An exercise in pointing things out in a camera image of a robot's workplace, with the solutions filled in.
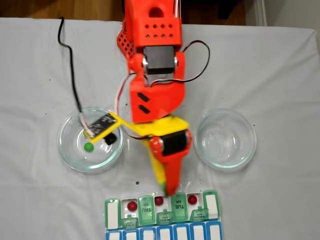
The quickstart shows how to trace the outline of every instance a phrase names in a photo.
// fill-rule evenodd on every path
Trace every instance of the glass bowl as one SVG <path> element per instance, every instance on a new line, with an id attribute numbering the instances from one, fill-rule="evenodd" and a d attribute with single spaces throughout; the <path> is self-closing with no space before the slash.
<path id="1" fill-rule="evenodd" d="M 84 119 L 88 124 L 93 123 L 104 114 L 103 108 L 87 107 L 83 110 Z M 120 128 L 113 131 L 117 140 L 107 145 L 104 139 L 94 143 L 94 150 L 84 149 L 88 140 L 84 136 L 84 129 L 79 120 L 79 113 L 73 112 L 66 117 L 57 135 L 57 145 L 60 155 L 69 167 L 84 173 L 98 173 L 114 164 L 124 146 L 123 132 Z"/>
<path id="2" fill-rule="evenodd" d="M 197 126 L 194 146 L 210 167 L 231 172 L 242 169 L 257 145 L 254 128 L 240 113 L 226 108 L 206 113 Z"/>

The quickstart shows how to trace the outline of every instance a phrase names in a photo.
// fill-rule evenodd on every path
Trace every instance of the electrical wire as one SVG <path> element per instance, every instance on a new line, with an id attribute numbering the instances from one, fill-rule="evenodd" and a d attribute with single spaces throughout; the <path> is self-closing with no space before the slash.
<path id="1" fill-rule="evenodd" d="M 74 69 L 74 55 L 73 55 L 73 51 L 72 51 L 72 48 L 61 42 L 60 40 L 60 36 L 61 36 L 61 30 L 62 30 L 62 27 L 64 25 L 64 22 L 65 22 L 65 18 L 62 16 L 61 17 L 61 23 L 60 23 L 60 26 L 59 26 L 59 30 L 58 30 L 58 43 L 69 49 L 69 54 L 70 54 L 70 72 L 71 72 L 71 82 L 72 82 L 72 92 L 73 92 L 73 96 L 74 96 L 74 99 L 75 99 L 75 102 L 76 102 L 76 107 L 78 108 L 78 111 L 79 111 L 79 119 L 80 119 L 80 122 L 83 126 L 83 128 L 85 129 L 85 131 L 92 137 L 94 136 L 95 134 L 89 129 L 86 121 L 85 121 L 85 118 L 84 118 L 84 114 L 82 112 L 82 105 L 80 103 L 80 100 L 79 100 L 79 96 L 78 96 L 78 93 L 77 93 L 77 88 L 76 88 L 76 81 L 75 81 L 75 69 Z"/>
<path id="2" fill-rule="evenodd" d="M 201 41 L 201 40 L 194 40 L 192 42 L 190 42 L 184 49 L 183 49 L 183 52 L 185 52 L 190 46 L 192 46 L 193 44 L 203 44 L 207 50 L 208 50 L 208 58 L 207 58 L 207 61 L 206 61 L 206 64 L 204 66 L 204 68 L 202 69 L 202 71 L 200 73 L 198 73 L 197 75 L 195 75 L 194 77 L 192 78 L 189 78 L 189 79 L 186 79 L 186 80 L 183 80 L 183 79 L 177 79 L 177 78 L 161 78 L 161 79 L 157 79 L 157 80 L 154 80 L 150 87 L 152 87 L 153 85 L 155 84 L 158 84 L 158 83 L 163 83 L 163 82 L 183 82 L 183 83 L 187 83 L 187 82 L 191 82 L 193 80 L 196 80 L 197 78 L 199 78 L 203 73 L 204 71 L 207 69 L 208 67 L 208 64 L 209 64 L 209 61 L 210 61 L 210 47 L 204 42 L 204 41 Z"/>
<path id="3" fill-rule="evenodd" d="M 179 0 L 175 0 L 175 3 L 174 3 L 174 16 L 177 18 L 179 15 L 178 15 L 178 8 L 179 8 Z"/>
<path id="4" fill-rule="evenodd" d="M 120 113 L 119 113 L 119 103 L 120 103 L 120 97 L 121 97 L 121 94 L 122 94 L 122 91 L 124 89 L 124 86 L 127 82 L 127 80 L 130 78 L 130 76 L 132 75 L 135 75 L 135 73 L 131 72 L 129 73 L 127 76 L 125 76 L 122 81 L 120 82 L 120 85 L 118 87 L 118 90 L 116 91 L 116 94 L 115 94 L 115 99 L 114 99 L 114 112 L 115 114 L 117 114 L 118 116 L 120 116 Z M 143 140 L 143 139 L 147 139 L 149 136 L 135 136 L 135 135 L 131 135 L 127 132 L 127 130 L 121 126 L 122 130 L 131 138 L 133 139 L 137 139 L 137 140 Z"/>

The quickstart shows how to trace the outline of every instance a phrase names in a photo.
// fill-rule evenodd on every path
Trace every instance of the black cable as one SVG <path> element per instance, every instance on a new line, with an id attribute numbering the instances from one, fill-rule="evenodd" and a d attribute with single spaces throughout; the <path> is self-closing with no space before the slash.
<path id="1" fill-rule="evenodd" d="M 72 52 L 72 48 L 69 45 L 62 43 L 61 40 L 60 40 L 61 30 L 62 30 L 62 27 L 64 25 L 64 21 L 65 21 L 65 18 L 62 16 L 61 17 L 61 23 L 60 23 L 60 26 L 59 26 L 59 31 L 58 31 L 58 42 L 59 42 L 59 44 L 61 46 L 69 49 L 69 52 L 70 52 L 70 71 L 71 71 L 72 91 L 73 91 L 74 99 L 75 99 L 75 102 L 76 102 L 76 106 L 77 106 L 79 112 L 82 113 L 82 106 L 81 106 L 81 103 L 79 101 L 79 97 L 78 97 L 78 93 L 77 93 L 77 89 L 76 89 L 76 83 L 75 83 L 74 55 L 73 55 L 73 52 Z"/>
<path id="2" fill-rule="evenodd" d="M 210 47 L 204 41 L 194 40 L 194 41 L 190 42 L 182 51 L 185 52 L 193 44 L 203 44 L 208 50 L 208 58 L 207 58 L 206 64 L 205 64 L 204 68 L 202 69 L 202 71 L 199 74 L 197 74 L 194 77 L 192 77 L 190 79 L 187 79 L 187 80 L 174 79 L 174 78 L 172 78 L 172 79 L 169 79 L 169 78 L 168 79 L 158 79 L 158 80 L 155 80 L 155 81 L 153 81 L 151 83 L 151 87 L 154 84 L 163 83 L 163 82 L 179 82 L 179 83 L 181 83 L 181 82 L 182 83 L 191 82 L 191 81 L 196 80 L 197 78 L 199 78 L 204 73 L 204 71 L 207 69 L 207 67 L 209 65 L 209 61 L 210 61 L 210 54 L 211 54 L 210 53 Z"/>
<path id="3" fill-rule="evenodd" d="M 191 81 L 197 79 L 198 77 L 200 77 L 200 76 L 204 73 L 204 71 L 207 69 L 207 67 L 208 67 L 208 65 L 209 65 L 209 61 L 210 61 L 210 54 L 211 54 L 211 53 L 210 53 L 210 47 L 208 46 L 208 44 L 206 44 L 204 41 L 201 41 L 201 40 L 194 40 L 194 41 L 190 42 L 190 43 L 182 50 L 182 52 L 185 52 L 192 44 L 203 44 L 203 45 L 208 49 L 208 60 L 206 61 L 206 64 L 205 64 L 204 68 L 202 69 L 202 71 L 201 71 L 198 75 L 196 75 L 196 76 L 194 76 L 194 77 L 192 77 L 192 78 L 184 81 L 184 82 L 186 82 L 186 83 L 187 83 L 187 82 L 191 82 Z"/>

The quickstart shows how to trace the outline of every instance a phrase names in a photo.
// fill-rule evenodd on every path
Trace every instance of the white wire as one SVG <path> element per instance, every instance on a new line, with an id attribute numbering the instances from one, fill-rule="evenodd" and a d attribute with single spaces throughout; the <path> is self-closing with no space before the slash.
<path id="1" fill-rule="evenodd" d="M 125 86 L 125 83 L 126 81 L 129 79 L 129 77 L 131 75 L 133 75 L 135 73 L 129 73 L 127 76 L 125 76 L 122 81 L 120 82 L 120 85 L 119 85 L 119 88 L 118 90 L 116 91 L 116 94 L 115 94 L 115 99 L 114 99 L 114 112 L 115 114 L 117 114 L 118 116 L 120 116 L 119 114 L 119 102 L 120 102 L 120 97 L 121 97 L 121 94 L 122 94 L 122 91 L 124 89 L 124 86 Z M 135 135 L 131 135 L 129 134 L 126 129 L 124 127 L 122 127 L 122 130 L 129 136 L 129 137 L 132 137 L 134 139 L 138 139 L 138 140 L 141 140 L 141 139 L 144 139 L 146 138 L 147 136 L 135 136 Z"/>
<path id="2" fill-rule="evenodd" d="M 119 115 L 119 101 L 120 101 L 120 96 L 121 93 L 124 89 L 125 83 L 126 81 L 129 79 L 129 77 L 132 75 L 133 73 L 129 73 L 127 76 L 125 76 L 122 81 L 120 82 L 119 88 L 116 91 L 115 94 L 115 99 L 114 99 L 114 112 L 115 114 Z"/>
<path id="3" fill-rule="evenodd" d="M 160 79 L 156 79 L 154 80 L 152 83 L 151 83 L 151 87 L 153 84 L 156 84 L 156 83 L 161 83 L 161 82 L 170 82 L 170 81 L 175 81 L 175 82 L 188 82 L 188 79 L 177 79 L 177 78 L 160 78 Z"/>
<path id="4" fill-rule="evenodd" d="M 175 6 L 174 6 L 174 16 L 177 18 L 178 15 L 178 7 L 179 7 L 179 0 L 175 0 Z"/>
<path id="5" fill-rule="evenodd" d="M 79 112 L 79 118 L 80 118 L 80 122 L 81 122 L 84 130 L 90 135 L 90 137 L 93 137 L 95 134 L 88 127 L 88 125 L 85 121 L 85 118 L 84 118 L 84 114 L 82 112 Z"/>

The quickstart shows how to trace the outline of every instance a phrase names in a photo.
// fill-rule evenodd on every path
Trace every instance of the pill organizer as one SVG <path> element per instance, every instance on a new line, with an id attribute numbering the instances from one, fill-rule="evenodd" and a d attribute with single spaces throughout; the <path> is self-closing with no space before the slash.
<path id="1" fill-rule="evenodd" d="M 223 240 L 215 190 L 109 198 L 105 240 Z"/>

